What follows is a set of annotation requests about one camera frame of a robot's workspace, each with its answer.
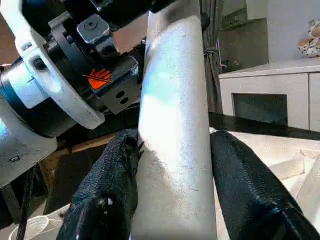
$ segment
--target curtain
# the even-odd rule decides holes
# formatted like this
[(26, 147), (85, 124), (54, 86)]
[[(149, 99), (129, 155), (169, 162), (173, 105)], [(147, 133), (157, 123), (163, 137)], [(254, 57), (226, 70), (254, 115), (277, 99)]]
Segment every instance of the curtain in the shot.
[(203, 33), (206, 88), (209, 112), (222, 114), (219, 74), (222, 73), (217, 42), (222, 23), (224, 0), (200, 0), (201, 12), (210, 17), (210, 26)]

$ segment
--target plush teddy bear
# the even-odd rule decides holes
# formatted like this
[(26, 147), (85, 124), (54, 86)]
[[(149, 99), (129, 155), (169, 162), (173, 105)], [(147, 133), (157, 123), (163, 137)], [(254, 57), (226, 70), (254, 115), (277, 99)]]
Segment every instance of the plush teddy bear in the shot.
[(320, 38), (320, 21), (312, 20), (310, 22), (310, 30), (308, 35), (310, 39)]
[(309, 58), (320, 57), (320, 21), (310, 22), (308, 37), (299, 41), (298, 49)]

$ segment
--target white tube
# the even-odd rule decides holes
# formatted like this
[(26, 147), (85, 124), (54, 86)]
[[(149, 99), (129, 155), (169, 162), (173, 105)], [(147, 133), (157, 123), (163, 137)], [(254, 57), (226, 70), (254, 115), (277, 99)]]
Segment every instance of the white tube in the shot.
[(179, 20), (148, 41), (139, 120), (145, 145), (132, 238), (215, 240), (201, 21)]

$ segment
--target white cabinet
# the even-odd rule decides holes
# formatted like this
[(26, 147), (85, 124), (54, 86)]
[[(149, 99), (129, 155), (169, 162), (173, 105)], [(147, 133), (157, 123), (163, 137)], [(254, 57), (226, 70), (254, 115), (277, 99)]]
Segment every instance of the white cabinet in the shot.
[(320, 132), (320, 58), (222, 74), (220, 86), (225, 115)]
[(320, 132), (320, 73), (310, 74), (310, 130)]
[[(309, 130), (308, 81), (308, 74), (221, 79), (223, 113), (269, 123), (276, 123), (283, 114), (289, 127)], [(238, 102), (241, 96), (247, 96), (242, 103)], [(277, 106), (277, 101), (284, 106)]]

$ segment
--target wall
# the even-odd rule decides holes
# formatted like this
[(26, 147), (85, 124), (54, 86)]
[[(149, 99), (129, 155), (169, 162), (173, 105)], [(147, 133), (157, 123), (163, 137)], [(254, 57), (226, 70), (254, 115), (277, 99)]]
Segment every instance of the wall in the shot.
[(15, 46), (15, 37), (1, 14), (0, 34), (0, 65), (11, 64), (18, 58), (18, 53)]
[(269, 62), (267, 20), (257, 20), (219, 35), (222, 61), (237, 61), (243, 69)]
[[(138, 18), (130, 25), (120, 29), (114, 34), (117, 47), (120, 52), (132, 50), (146, 37), (148, 30), (148, 14)], [(18, 58), (15, 46), (15, 37), (0, 14), (0, 65), (11, 64)]]
[(320, 19), (319, 0), (269, 0), (270, 62), (301, 59), (297, 43), (308, 37), (309, 22), (313, 19)]

